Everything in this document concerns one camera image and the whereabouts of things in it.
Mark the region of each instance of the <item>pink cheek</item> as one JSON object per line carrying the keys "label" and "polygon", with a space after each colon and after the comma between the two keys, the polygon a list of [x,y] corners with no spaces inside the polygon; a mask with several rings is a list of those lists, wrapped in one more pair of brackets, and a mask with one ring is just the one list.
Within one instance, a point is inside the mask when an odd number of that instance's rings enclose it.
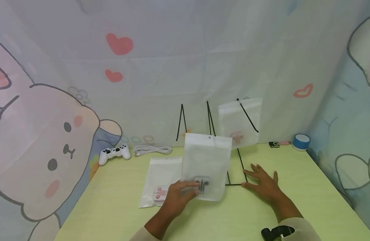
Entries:
{"label": "pink cheek", "polygon": [[74,118],[74,125],[75,125],[75,127],[80,127],[80,125],[82,124],[82,122],[83,122],[83,117],[81,115],[75,116],[75,118]]}
{"label": "pink cheek", "polygon": [[58,191],[60,185],[59,180],[53,181],[46,190],[46,198],[51,198]]}

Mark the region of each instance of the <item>plastic bag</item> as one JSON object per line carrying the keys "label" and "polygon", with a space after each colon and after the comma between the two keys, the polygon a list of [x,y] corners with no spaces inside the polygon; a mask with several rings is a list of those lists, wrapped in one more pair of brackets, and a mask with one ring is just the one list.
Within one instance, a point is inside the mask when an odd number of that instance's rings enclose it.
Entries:
{"label": "plastic bag", "polygon": [[229,137],[185,135],[181,181],[200,183],[197,199],[219,201],[223,197],[231,149]]}
{"label": "plastic bag", "polygon": [[232,149],[257,144],[263,99],[245,99],[219,106],[219,135],[232,138]]}
{"label": "plastic bag", "polygon": [[151,158],[139,208],[162,206],[167,188],[181,178],[181,167],[182,157]]}

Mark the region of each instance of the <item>beige sleeve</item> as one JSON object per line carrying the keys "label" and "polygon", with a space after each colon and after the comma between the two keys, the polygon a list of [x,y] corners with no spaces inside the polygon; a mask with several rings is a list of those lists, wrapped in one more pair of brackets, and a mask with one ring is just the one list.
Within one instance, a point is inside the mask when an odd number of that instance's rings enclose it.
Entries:
{"label": "beige sleeve", "polygon": [[152,236],[145,227],[140,228],[129,241],[160,241]]}
{"label": "beige sleeve", "polygon": [[312,225],[304,218],[287,218],[279,223],[295,229],[295,232],[282,240],[285,241],[320,241]]}

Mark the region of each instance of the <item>white plastic bag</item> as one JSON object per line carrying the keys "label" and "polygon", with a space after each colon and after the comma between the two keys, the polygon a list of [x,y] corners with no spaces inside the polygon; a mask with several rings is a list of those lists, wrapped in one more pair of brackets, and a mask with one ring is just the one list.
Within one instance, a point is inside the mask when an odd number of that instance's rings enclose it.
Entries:
{"label": "white plastic bag", "polygon": [[139,208],[162,206],[163,200],[154,200],[155,192],[159,187],[168,187],[180,180],[181,166],[182,157],[151,158]]}
{"label": "white plastic bag", "polygon": [[197,199],[223,197],[231,149],[232,138],[186,133],[181,181],[200,183]]}
{"label": "white plastic bag", "polygon": [[[219,106],[219,135],[232,137],[232,149],[257,144],[259,141],[260,112],[263,99],[245,99]],[[240,103],[250,117],[249,121]]]}

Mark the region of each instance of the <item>light green tabletop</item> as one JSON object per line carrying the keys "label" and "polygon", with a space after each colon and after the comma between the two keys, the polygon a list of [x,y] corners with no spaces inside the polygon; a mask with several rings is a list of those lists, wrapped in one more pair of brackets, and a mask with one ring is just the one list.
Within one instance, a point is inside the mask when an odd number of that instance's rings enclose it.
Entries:
{"label": "light green tabletop", "polygon": [[[279,186],[323,241],[370,241],[368,228],[306,152],[290,145],[271,149],[258,144],[241,148],[240,153],[246,169],[258,163],[270,174],[277,170]],[[170,155],[109,160],[99,168],[55,241],[128,240],[159,209],[138,208],[150,158],[182,155],[183,148],[178,147]],[[232,150],[229,174],[232,183],[245,181],[237,150]],[[267,203],[240,186],[228,186],[219,202],[192,200],[164,240],[263,241],[261,229],[275,226],[276,217]]]}

